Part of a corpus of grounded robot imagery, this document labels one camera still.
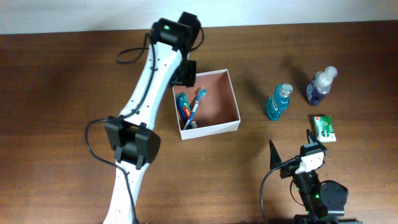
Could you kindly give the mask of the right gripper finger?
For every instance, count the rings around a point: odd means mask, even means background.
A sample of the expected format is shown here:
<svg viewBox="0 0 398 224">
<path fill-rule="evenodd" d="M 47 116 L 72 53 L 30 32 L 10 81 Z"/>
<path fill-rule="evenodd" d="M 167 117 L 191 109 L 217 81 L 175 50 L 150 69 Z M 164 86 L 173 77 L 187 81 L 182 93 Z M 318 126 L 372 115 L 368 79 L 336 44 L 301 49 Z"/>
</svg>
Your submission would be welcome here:
<svg viewBox="0 0 398 224">
<path fill-rule="evenodd" d="M 306 130 L 306 135 L 307 135 L 307 140 L 309 144 L 312 145 L 317 145 L 318 144 L 318 140 L 316 139 L 316 137 L 313 135 L 313 133 L 311 132 L 311 130 L 307 129 Z"/>
<path fill-rule="evenodd" d="M 272 142 L 272 140 L 269 140 L 269 147 L 270 147 L 270 170 L 275 169 L 276 167 L 280 166 L 282 163 L 282 160 L 279 156 L 279 153 L 277 152 L 277 149 Z"/>
</svg>

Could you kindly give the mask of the blue disposable razor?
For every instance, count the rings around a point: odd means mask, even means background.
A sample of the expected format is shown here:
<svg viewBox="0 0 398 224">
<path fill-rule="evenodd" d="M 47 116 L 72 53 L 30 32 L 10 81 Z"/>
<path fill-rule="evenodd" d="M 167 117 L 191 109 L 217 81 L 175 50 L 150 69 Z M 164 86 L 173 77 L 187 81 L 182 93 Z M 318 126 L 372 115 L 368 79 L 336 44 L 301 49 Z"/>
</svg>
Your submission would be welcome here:
<svg viewBox="0 0 398 224">
<path fill-rule="evenodd" d="M 186 114 L 185 114 L 185 100 L 177 98 L 176 99 L 176 105 L 177 105 L 177 109 L 178 109 L 178 112 L 179 112 L 179 115 L 180 115 L 182 121 L 184 123 L 186 123 L 187 117 L 186 117 Z"/>
</svg>

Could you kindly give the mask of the blue white toothbrush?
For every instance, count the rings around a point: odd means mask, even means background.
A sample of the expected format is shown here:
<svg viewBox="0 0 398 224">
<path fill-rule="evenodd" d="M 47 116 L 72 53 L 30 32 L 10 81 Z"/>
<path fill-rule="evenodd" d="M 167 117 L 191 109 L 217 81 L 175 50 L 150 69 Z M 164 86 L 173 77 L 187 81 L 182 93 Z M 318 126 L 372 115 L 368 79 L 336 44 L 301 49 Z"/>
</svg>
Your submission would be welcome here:
<svg viewBox="0 0 398 224">
<path fill-rule="evenodd" d="M 183 130 L 186 130 L 191 125 L 192 121 L 194 120 L 195 113 L 198 109 L 199 99 L 204 98 L 206 93 L 207 93 L 207 90 L 205 88 L 201 88 L 200 91 L 198 92 L 194 107 L 191 110 L 190 117 L 187 119 L 187 122 L 185 123 Z"/>
</svg>

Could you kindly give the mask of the green red toothpaste tube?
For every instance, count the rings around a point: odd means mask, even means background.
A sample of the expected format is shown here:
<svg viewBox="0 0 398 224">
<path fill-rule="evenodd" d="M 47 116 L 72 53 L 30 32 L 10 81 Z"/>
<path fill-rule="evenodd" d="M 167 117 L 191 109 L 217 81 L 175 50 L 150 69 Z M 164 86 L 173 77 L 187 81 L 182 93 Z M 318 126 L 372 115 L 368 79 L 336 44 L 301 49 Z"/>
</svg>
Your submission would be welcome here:
<svg viewBox="0 0 398 224">
<path fill-rule="evenodd" d="M 178 112 L 181 116 L 181 119 L 183 121 L 182 127 L 184 127 L 191 115 L 190 105 L 188 104 L 188 100 L 184 92 L 181 92 L 176 95 L 176 105 Z"/>
</svg>

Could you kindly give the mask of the white pink cardboard box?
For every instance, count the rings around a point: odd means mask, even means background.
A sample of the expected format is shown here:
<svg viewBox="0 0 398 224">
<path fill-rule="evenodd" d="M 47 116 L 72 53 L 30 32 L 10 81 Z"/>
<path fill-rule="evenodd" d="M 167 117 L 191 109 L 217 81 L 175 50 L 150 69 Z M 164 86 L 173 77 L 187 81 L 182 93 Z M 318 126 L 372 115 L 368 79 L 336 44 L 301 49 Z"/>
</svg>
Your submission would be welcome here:
<svg viewBox="0 0 398 224">
<path fill-rule="evenodd" d="M 206 89 L 206 95 L 199 100 L 198 109 L 194 115 L 197 127 L 184 130 L 185 124 L 180 113 L 177 113 L 177 124 L 181 139 L 200 138 L 236 131 L 239 128 L 241 118 L 229 71 L 222 69 L 198 73 L 193 87 L 174 86 L 172 91 L 173 95 L 185 93 L 190 107 L 193 107 L 197 93 L 201 88 Z"/>
</svg>

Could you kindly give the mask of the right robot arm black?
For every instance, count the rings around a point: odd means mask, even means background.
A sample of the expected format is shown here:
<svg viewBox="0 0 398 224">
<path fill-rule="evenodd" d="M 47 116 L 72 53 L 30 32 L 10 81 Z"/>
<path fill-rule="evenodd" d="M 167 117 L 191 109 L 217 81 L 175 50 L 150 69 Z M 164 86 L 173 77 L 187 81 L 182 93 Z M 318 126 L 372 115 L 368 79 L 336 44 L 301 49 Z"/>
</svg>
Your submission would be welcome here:
<svg viewBox="0 0 398 224">
<path fill-rule="evenodd" d="M 300 148 L 299 155 L 283 162 L 272 141 L 270 147 L 270 171 L 261 182 L 260 199 L 263 199 L 267 178 L 275 171 L 280 178 L 290 177 L 301 198 L 306 214 L 295 215 L 294 223 L 361 223 L 355 218 L 343 219 L 348 199 L 348 189 L 334 180 L 320 181 L 317 169 L 325 163 L 327 148 L 316 139 L 311 130 L 306 130 L 308 143 Z"/>
</svg>

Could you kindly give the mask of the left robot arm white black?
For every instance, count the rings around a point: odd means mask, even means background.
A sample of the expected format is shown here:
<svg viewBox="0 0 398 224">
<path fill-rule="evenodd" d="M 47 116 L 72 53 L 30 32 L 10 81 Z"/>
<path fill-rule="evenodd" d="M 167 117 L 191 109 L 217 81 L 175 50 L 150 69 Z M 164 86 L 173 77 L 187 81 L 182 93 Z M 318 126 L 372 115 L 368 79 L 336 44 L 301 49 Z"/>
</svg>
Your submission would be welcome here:
<svg viewBox="0 0 398 224">
<path fill-rule="evenodd" d="M 183 12 L 177 22 L 161 18 L 153 23 L 149 52 L 139 81 L 117 117 L 108 117 L 105 130 L 114 151 L 116 176 L 105 223 L 138 223 L 136 201 L 142 179 L 160 149 L 154 132 L 156 114 L 168 87 L 192 87 L 196 63 L 189 59 L 201 33 L 197 16 Z"/>
</svg>

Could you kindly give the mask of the green white soap box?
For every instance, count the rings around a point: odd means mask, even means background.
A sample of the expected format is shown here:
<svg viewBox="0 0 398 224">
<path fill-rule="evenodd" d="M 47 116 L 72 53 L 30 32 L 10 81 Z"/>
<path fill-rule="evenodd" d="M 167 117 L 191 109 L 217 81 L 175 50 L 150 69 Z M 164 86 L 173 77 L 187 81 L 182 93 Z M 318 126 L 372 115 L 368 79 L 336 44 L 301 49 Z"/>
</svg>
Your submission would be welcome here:
<svg viewBox="0 0 398 224">
<path fill-rule="evenodd" d="M 316 138 L 320 142 L 336 142 L 331 116 L 315 116 L 313 123 Z"/>
</svg>

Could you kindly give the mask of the teal mouthwash bottle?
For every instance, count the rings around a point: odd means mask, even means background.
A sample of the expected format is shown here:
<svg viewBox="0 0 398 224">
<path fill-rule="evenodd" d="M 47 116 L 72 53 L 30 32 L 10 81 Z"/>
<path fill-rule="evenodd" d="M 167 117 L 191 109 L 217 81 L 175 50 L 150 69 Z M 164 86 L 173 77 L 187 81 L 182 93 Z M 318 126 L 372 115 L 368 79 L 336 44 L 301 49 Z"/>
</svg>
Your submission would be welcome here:
<svg viewBox="0 0 398 224">
<path fill-rule="evenodd" d="M 274 94 L 266 104 L 267 117 L 271 121 L 279 120 L 282 112 L 289 107 L 290 94 L 293 91 L 292 85 L 288 83 L 277 85 Z"/>
</svg>

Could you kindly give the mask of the blue foam soap bottle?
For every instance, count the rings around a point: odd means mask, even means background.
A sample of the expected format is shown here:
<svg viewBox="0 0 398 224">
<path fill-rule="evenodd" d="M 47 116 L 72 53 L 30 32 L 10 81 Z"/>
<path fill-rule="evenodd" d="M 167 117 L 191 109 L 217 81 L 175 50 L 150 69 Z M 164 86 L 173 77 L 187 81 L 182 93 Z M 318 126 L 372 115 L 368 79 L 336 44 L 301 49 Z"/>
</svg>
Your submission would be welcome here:
<svg viewBox="0 0 398 224">
<path fill-rule="evenodd" d="M 319 71 L 307 86 L 307 102 L 312 106 L 318 105 L 324 97 L 329 94 L 333 79 L 338 71 L 329 66 L 324 71 Z"/>
</svg>

